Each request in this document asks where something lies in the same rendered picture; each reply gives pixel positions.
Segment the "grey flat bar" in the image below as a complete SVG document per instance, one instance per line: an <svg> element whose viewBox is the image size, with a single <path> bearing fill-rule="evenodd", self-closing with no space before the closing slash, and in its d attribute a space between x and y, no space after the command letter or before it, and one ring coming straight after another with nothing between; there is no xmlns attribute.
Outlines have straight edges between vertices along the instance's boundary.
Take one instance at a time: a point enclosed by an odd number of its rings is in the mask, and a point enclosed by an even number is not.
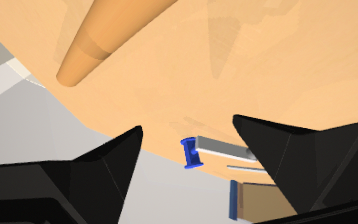
<svg viewBox="0 0 358 224"><path fill-rule="evenodd" d="M245 167L245 166L242 166L242 167L238 167L238 166L230 166L230 165L227 165L227 168L228 169L231 169L231 170L244 170L244 171L250 171L250 172L256 172L256 173L267 173L266 170L264 169L260 169L260 168L253 168L253 167Z"/></svg>

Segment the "black-headed mallet with wooden handle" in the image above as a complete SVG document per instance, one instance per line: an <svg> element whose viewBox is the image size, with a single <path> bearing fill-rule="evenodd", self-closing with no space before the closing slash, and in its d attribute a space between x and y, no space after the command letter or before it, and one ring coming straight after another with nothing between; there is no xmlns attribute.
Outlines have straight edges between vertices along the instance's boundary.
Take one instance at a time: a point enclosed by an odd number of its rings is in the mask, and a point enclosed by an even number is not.
<svg viewBox="0 0 358 224"><path fill-rule="evenodd" d="M56 74L76 86L134 34L179 0L94 0Z"/></svg>

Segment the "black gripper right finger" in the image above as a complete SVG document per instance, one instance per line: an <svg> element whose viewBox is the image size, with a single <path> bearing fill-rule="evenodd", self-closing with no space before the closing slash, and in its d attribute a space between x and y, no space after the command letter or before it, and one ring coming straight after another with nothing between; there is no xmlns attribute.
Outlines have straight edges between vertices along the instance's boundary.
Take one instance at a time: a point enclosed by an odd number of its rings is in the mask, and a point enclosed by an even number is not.
<svg viewBox="0 0 358 224"><path fill-rule="evenodd" d="M298 214L327 208L358 149L358 123L318 131L234 114L232 125Z"/></svg>

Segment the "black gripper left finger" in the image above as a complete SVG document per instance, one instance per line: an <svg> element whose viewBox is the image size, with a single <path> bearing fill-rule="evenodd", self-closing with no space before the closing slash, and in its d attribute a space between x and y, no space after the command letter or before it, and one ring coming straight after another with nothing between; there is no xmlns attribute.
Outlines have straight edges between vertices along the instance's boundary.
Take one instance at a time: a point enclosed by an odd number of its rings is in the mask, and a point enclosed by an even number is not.
<svg viewBox="0 0 358 224"><path fill-rule="evenodd" d="M0 165L0 200L54 198L78 224L118 224L143 139L141 125L72 160Z"/></svg>

